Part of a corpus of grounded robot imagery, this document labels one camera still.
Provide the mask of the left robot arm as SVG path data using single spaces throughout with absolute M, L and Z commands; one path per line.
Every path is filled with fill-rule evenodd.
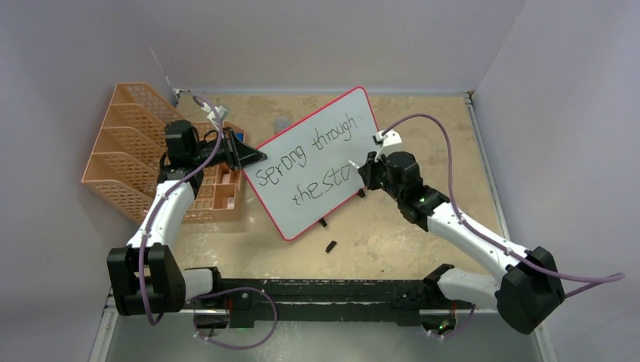
M 215 132 L 215 140 L 205 141 L 187 120 L 165 126 L 167 149 L 160 159 L 152 206 L 135 235 L 125 246 L 111 249 L 106 258 L 120 315 L 144 314 L 157 324 L 162 315 L 180 311 L 195 298 L 205 308 L 223 303 L 225 288 L 217 268 L 182 271 L 171 247 L 204 183 L 205 168 L 225 164 L 243 170 L 267 156 L 240 140 L 230 127 Z

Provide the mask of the black marker cap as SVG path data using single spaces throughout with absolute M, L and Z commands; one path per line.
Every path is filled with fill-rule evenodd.
M 336 245 L 337 245 L 337 242 L 336 242 L 336 241 L 331 241 L 331 242 L 329 243 L 329 245 L 328 245 L 328 246 L 326 246 L 326 248 L 325 248 L 325 252 L 326 252 L 326 253 L 330 253 L 330 252 L 335 248 L 335 246 L 336 246 Z

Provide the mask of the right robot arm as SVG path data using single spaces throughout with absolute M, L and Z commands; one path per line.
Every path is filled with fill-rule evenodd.
M 433 272 L 423 295 L 432 306 L 450 300 L 498 312 L 515 331 L 532 333 L 566 299 L 555 273 L 553 255 L 543 247 L 529 250 L 488 231 L 494 244 L 478 236 L 484 226 L 464 213 L 456 213 L 452 200 L 423 182 L 415 157 L 393 152 L 375 158 L 369 152 L 356 168 L 365 187 L 383 190 L 397 204 L 401 215 L 425 232 L 450 242 L 488 271 L 477 275 L 454 266 Z

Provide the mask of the red-framed whiteboard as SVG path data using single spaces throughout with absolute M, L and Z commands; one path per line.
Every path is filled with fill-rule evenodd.
M 363 87 L 339 96 L 275 135 L 267 155 L 243 173 L 286 241 L 292 241 L 363 188 L 348 160 L 362 164 L 379 130 Z

